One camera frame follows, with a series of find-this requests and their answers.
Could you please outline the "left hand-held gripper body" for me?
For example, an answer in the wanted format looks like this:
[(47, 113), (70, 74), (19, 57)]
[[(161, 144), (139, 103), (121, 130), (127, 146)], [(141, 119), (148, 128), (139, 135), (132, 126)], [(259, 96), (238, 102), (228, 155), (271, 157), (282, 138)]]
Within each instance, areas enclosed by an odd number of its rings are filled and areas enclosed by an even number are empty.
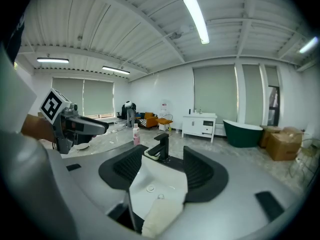
[(79, 115), (78, 105), (51, 88), (40, 106), (40, 112), (52, 126), (56, 149), (61, 154), (68, 154), (74, 145), (75, 126), (71, 119)]

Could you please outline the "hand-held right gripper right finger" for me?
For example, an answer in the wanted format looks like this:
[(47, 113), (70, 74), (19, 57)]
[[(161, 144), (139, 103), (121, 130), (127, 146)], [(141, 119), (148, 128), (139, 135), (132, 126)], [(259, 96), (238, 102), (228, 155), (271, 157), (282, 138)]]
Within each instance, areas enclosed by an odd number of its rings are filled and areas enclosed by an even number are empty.
[(183, 148), (188, 192), (164, 240), (269, 240), (300, 197), (258, 165), (199, 148)]

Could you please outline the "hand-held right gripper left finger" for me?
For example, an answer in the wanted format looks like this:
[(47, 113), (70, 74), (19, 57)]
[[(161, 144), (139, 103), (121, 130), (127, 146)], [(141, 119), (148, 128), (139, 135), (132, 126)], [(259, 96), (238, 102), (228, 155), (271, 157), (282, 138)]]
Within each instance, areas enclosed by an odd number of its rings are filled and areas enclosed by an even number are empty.
[(66, 166), (78, 164), (69, 171), (76, 184), (104, 214), (122, 203), (142, 165), (147, 147), (123, 144), (93, 155), (64, 158)]

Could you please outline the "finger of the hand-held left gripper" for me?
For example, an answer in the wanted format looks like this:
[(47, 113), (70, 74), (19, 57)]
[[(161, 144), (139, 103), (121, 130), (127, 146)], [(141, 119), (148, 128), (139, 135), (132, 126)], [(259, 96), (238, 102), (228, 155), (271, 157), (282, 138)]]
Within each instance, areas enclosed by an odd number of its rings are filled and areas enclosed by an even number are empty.
[(103, 135), (107, 132), (109, 124), (85, 116), (72, 116), (65, 119), (65, 129), (81, 135)]
[(89, 143), (93, 138), (95, 138), (96, 135), (91, 134), (76, 134), (74, 137), (74, 144), (80, 145), (80, 144), (86, 144)]

